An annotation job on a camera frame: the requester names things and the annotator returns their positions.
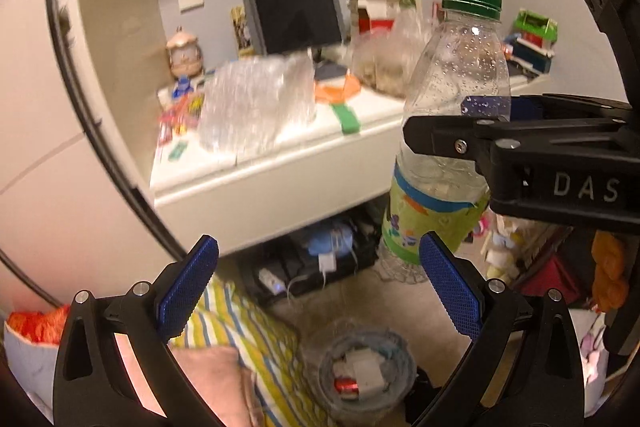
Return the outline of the clear plastic bottle green cap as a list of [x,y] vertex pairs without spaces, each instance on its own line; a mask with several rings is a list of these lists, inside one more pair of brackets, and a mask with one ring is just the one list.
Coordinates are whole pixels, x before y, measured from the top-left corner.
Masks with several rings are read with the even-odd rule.
[[498,35],[502,0],[442,0],[442,9],[409,82],[375,265],[385,282],[425,282],[419,245],[426,233],[455,251],[475,228],[489,188],[473,160],[474,124],[511,113]]

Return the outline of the plastic bag with food scraps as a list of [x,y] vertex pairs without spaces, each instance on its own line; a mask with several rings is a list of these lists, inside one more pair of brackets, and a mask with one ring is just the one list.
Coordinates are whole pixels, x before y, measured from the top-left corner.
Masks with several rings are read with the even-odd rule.
[[355,40],[349,72],[371,89],[405,98],[416,63],[432,35],[430,20],[416,10],[403,10],[392,28],[375,28]]

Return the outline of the bubble wrap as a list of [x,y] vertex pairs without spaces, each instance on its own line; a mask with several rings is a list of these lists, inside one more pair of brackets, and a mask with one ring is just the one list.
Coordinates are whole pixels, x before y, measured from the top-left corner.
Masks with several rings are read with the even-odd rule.
[[307,51],[247,57],[205,81],[198,142],[215,153],[262,153],[285,128],[306,126],[314,113],[314,62]]

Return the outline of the trash bin with liner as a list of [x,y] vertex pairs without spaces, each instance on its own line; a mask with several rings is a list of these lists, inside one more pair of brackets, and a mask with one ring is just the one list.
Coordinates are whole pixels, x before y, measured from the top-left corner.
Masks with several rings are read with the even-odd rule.
[[388,327],[336,320],[302,343],[314,397],[341,426],[378,424],[408,395],[416,361]]

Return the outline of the green tissue box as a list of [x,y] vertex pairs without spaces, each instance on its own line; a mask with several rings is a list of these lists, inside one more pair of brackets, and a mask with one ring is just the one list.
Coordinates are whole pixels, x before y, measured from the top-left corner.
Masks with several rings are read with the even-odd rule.
[[513,27],[525,40],[541,49],[550,50],[558,41],[558,22],[533,11],[520,9]]

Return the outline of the pink pillow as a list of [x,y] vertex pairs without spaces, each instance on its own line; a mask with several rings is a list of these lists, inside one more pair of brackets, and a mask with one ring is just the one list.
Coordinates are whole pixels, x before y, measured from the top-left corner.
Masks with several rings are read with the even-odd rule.
[[[115,339],[142,407],[165,417],[134,356],[129,339],[122,334],[116,334]],[[169,350],[192,386],[224,425],[255,424],[250,411],[250,384],[253,381],[250,373],[240,365],[238,350],[229,346],[196,349],[170,346]]]

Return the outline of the orange green paper tulip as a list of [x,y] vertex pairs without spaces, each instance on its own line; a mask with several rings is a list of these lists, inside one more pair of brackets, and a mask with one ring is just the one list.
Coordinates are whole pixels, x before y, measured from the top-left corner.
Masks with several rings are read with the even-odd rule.
[[360,132],[360,121],[347,102],[361,91],[360,80],[347,74],[341,84],[332,84],[328,80],[314,83],[314,98],[317,103],[329,105],[341,125],[344,135]]

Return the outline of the grey tablet stand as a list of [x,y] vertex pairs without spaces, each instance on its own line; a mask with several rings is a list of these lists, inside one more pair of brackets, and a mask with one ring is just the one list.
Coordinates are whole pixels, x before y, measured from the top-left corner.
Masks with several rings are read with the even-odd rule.
[[259,55],[321,49],[344,37],[340,0],[243,0]]

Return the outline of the red white open box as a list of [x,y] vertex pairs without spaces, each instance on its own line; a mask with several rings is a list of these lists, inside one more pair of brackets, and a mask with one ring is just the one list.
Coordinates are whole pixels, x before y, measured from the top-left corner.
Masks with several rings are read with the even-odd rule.
[[371,30],[391,30],[400,11],[400,0],[348,0],[350,35],[357,37]]

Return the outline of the striped yellow blue bedding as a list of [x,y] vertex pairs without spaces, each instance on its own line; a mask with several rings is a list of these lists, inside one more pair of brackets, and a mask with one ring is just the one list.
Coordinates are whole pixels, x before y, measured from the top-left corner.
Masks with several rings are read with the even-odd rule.
[[231,348],[250,372],[252,397],[265,426],[333,426],[304,374],[296,332],[214,275],[171,347]]

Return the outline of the white charger plug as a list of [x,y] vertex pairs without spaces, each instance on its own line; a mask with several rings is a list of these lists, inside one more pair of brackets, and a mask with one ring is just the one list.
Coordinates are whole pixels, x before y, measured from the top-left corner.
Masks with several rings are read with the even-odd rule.
[[323,274],[333,273],[337,270],[337,261],[334,253],[320,254],[318,256],[319,270]]

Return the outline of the pink sticker packet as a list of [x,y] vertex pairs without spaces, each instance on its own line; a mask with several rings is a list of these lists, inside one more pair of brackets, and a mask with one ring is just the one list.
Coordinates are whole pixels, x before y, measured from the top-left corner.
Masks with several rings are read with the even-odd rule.
[[175,103],[160,116],[157,144],[166,145],[176,136],[195,130],[200,121],[203,103],[203,92],[189,92],[177,98]]

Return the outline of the blue white small tube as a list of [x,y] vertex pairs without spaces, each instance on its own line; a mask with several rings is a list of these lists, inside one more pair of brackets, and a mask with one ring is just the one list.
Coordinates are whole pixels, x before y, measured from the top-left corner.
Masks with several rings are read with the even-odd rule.
[[171,91],[171,101],[178,102],[180,98],[193,91],[191,79],[188,76],[180,76],[175,83],[174,90]]

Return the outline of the pink carousel night light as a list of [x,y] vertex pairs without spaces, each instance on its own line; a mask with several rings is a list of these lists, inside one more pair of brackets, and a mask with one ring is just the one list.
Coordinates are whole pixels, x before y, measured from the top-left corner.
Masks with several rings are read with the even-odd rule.
[[174,35],[166,42],[166,52],[171,75],[194,78],[204,70],[203,55],[198,37],[178,26]]

